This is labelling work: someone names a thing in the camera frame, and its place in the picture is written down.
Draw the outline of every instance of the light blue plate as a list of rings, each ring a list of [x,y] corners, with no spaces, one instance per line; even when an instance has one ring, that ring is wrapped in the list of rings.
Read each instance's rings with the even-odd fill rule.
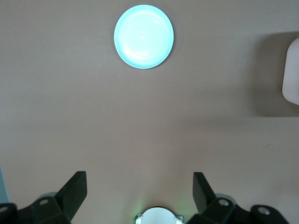
[[[138,69],[159,65],[173,45],[173,28],[160,9],[139,5],[127,10],[118,20],[114,43],[120,57]]]

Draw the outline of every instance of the beige table surface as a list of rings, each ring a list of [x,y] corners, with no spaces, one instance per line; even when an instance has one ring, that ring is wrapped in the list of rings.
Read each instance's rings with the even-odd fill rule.
[[[138,70],[115,25],[152,4],[170,56]],[[298,0],[1,0],[0,165],[19,208],[87,172],[74,224],[132,224],[166,206],[196,212],[192,175],[245,209],[299,219],[299,106],[281,93]]]

